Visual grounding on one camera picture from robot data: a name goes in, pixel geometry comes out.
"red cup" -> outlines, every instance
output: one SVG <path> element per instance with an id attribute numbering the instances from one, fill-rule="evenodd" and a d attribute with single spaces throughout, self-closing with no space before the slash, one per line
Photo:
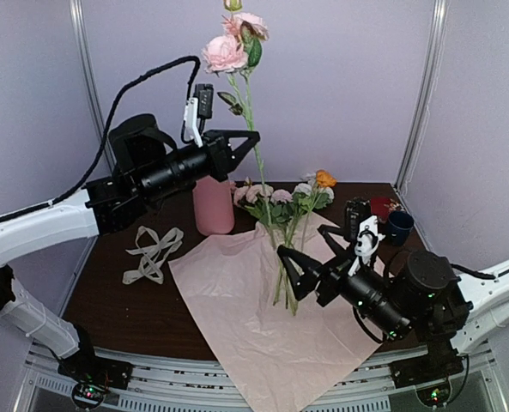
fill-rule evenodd
<path id="1" fill-rule="evenodd" d="M 389 197 L 373 197 L 371 213 L 378 217 L 380 223 L 386 223 L 390 215 L 391 199 Z"/>

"light purple backdrop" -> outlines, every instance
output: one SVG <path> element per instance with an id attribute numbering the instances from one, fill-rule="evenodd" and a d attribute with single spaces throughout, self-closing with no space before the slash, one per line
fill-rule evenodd
<path id="1" fill-rule="evenodd" d="M 433 2 L 245 0 L 271 39 L 252 78 L 269 179 L 328 168 L 340 180 L 392 182 L 403 158 L 421 82 Z M 103 113 L 120 87 L 155 66 L 201 54 L 221 35 L 221 0 L 84 2 Z M 131 91 L 116 121 L 152 112 L 178 136 L 190 67 Z M 225 78 L 201 82 L 229 89 Z M 209 128 L 244 127 L 217 102 Z M 253 156 L 237 178 L 257 176 Z"/>
<path id="2" fill-rule="evenodd" d="M 509 258 L 509 2 L 451 2 L 407 200 L 434 250 L 476 270 Z M 509 328 L 491 340 L 509 389 Z"/>
<path id="3" fill-rule="evenodd" d="M 96 149 L 69 1 L 0 2 L 0 214 L 68 189 Z M 12 266 L 57 310 L 84 246 L 60 245 Z M 28 345 L 0 321 L 0 411 L 9 410 Z"/>

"metal frame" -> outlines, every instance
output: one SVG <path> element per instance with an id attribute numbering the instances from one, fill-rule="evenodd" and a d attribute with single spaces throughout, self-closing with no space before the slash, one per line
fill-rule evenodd
<path id="1" fill-rule="evenodd" d="M 355 405 L 378 404 L 385 412 L 388 397 L 394 393 L 412 391 L 413 387 L 395 389 L 389 364 L 424 354 L 424 348 L 375 354 L 353 371 L 345 380 L 336 384 L 305 411 L 362 410 Z M 246 412 L 250 409 L 231 379 L 218 362 L 176 360 L 137 354 L 126 354 L 97 349 L 100 356 L 128 361 L 134 370 L 127 391 L 114 391 L 104 406 L 128 411 L 191 412 Z M 500 371 L 487 344 L 471 355 L 470 373 L 481 372 L 493 404 L 494 411 L 507 412 L 505 397 L 500 388 Z M 36 388 L 68 396 L 74 385 L 71 379 L 57 374 L 58 364 L 45 347 L 34 343 L 26 360 L 27 376 L 15 412 L 28 412 Z"/>
<path id="2" fill-rule="evenodd" d="M 424 67 L 420 93 L 416 102 L 415 116 L 410 127 L 409 140 L 395 183 L 396 189 L 403 194 L 406 191 L 409 173 L 415 165 L 416 148 L 421 140 L 421 135 L 427 121 L 427 105 L 437 77 L 436 72 L 439 67 L 439 58 L 443 47 L 447 3 L 448 0 L 435 0 L 433 6 L 433 21 L 429 34 L 426 65 Z"/>
<path id="3" fill-rule="evenodd" d="M 94 128 L 98 139 L 103 137 L 103 130 L 105 128 L 105 120 L 101 111 L 100 98 L 94 79 L 94 70 L 92 68 L 92 61 L 90 59 L 90 52 L 88 49 L 88 39 L 86 34 L 86 26 L 84 24 L 84 17 L 82 15 L 82 0 L 70 0 L 71 21 L 75 31 L 76 45 L 79 51 L 79 57 L 82 64 L 82 74 L 86 83 L 88 106 L 94 121 Z M 112 153 L 105 148 L 104 156 L 107 165 L 112 170 L 115 167 L 115 160 Z"/>

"orange flower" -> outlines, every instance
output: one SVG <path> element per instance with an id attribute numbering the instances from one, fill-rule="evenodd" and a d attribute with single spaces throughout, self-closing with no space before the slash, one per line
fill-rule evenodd
<path id="1" fill-rule="evenodd" d="M 336 179 L 332 177 L 326 170 L 317 171 L 317 184 L 321 187 L 334 187 L 336 186 Z"/>

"dark wooden table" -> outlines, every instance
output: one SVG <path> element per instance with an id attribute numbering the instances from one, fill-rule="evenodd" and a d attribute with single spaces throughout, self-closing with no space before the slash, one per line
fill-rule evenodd
<path id="1" fill-rule="evenodd" d="M 272 184 L 275 188 L 292 190 L 295 184 Z M 338 184 L 334 203 L 319 213 L 338 225 L 343 222 L 343 208 L 353 197 L 392 197 L 388 184 Z M 243 210 L 235 210 L 233 233 L 254 228 L 255 220 Z M 85 327 L 95 346 L 135 354 L 150 354 L 193 360 L 215 360 L 209 345 L 197 328 L 167 264 L 163 265 L 165 280 L 158 285 L 147 279 L 129 286 L 122 283 L 126 270 L 136 269 L 139 258 L 126 253 L 135 249 L 137 228 L 151 227 L 160 236 L 170 228 L 184 231 L 184 244 L 170 258 L 185 255 L 204 237 L 195 228 L 190 193 L 169 199 L 159 214 L 145 215 L 127 230 L 100 237 L 70 299 L 64 318 Z M 407 246 L 423 248 L 418 233 L 410 235 Z M 397 250 L 383 242 L 379 256 L 387 262 Z M 414 334 L 403 341 L 385 343 L 379 351 L 413 348 Z"/>

